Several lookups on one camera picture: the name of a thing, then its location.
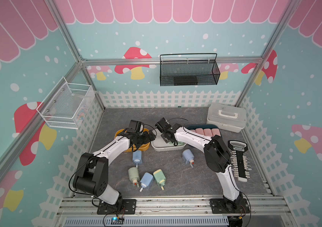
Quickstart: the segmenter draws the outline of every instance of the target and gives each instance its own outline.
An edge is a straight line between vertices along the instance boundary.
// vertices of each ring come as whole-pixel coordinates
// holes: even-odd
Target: light green plastic object
[[[166,183],[166,177],[163,174],[162,170],[156,170],[153,172],[153,177],[155,178],[157,184],[161,186],[161,189],[164,190],[163,186]]]
[[[140,185],[138,184],[138,182],[140,181],[140,174],[138,172],[138,168],[136,167],[131,167],[128,170],[128,176],[129,176],[129,180],[134,184],[137,185],[137,187],[140,187]]]

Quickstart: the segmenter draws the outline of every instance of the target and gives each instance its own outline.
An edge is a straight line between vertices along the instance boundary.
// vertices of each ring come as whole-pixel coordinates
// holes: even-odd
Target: white plastic storage box
[[[179,142],[177,146],[174,146],[174,143],[168,142],[166,143],[162,137],[161,133],[158,129],[155,129],[152,131],[156,135],[156,139],[151,142],[151,146],[155,149],[157,152],[165,152],[169,150],[181,150],[186,146],[186,143]]]
[[[207,124],[214,124],[220,129],[240,132],[247,122],[246,110],[219,103],[212,103],[207,113]]]

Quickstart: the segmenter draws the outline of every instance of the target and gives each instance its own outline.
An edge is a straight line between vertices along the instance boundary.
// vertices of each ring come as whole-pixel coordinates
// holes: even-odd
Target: light blue plastic object
[[[133,152],[133,163],[138,168],[138,164],[142,164],[142,151],[138,150]]]
[[[185,162],[185,164],[189,164],[191,168],[194,168],[194,155],[190,151],[190,149],[186,149],[182,152],[182,160]]]
[[[151,187],[152,183],[153,183],[153,175],[150,173],[145,173],[145,175],[143,175],[142,179],[140,180],[140,186],[141,186],[140,191],[142,191],[144,188]]]

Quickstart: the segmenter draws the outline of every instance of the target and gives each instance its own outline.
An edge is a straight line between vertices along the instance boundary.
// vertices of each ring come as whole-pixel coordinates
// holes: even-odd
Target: yellow tray
[[[115,134],[115,136],[114,136],[114,138],[116,138],[117,137],[117,135],[121,132],[121,131],[123,131],[124,129],[120,129],[120,130],[118,130],[117,131],[117,133]],[[140,148],[138,148],[138,150],[140,150],[140,151],[142,151],[142,152],[144,152],[145,150],[147,150],[148,148],[150,147],[150,143],[147,143],[147,144],[143,144]],[[131,152],[132,151],[132,148],[128,148],[127,150],[125,150],[124,152]]]

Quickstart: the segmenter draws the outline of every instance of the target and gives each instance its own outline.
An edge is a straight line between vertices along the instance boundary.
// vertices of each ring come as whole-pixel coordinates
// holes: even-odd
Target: gray work surface
[[[181,117],[188,119],[190,124],[205,124],[207,112],[207,107],[106,109],[95,136],[92,152],[110,143],[119,129],[128,127],[130,120],[139,120],[153,127],[163,117],[167,120]],[[182,119],[170,120],[171,124],[185,122]],[[245,141],[241,133],[226,130],[222,130],[222,137],[226,144],[228,140]],[[194,168],[182,161],[181,156],[185,149],[190,149],[195,156]],[[245,156],[249,158],[252,166],[252,170],[249,171],[250,178],[246,183],[236,179],[237,186],[246,194],[267,193],[250,153],[246,152]],[[155,181],[149,189],[142,192],[130,182],[128,169],[134,166],[132,152],[123,152],[110,164],[108,184],[121,192],[124,197],[222,194],[216,173],[206,166],[204,153],[189,145],[182,150],[166,152],[156,152],[150,145],[148,150],[142,152],[142,160],[143,164],[138,166],[140,178],[145,172],[153,174],[155,170],[162,169],[166,176],[164,191]]]

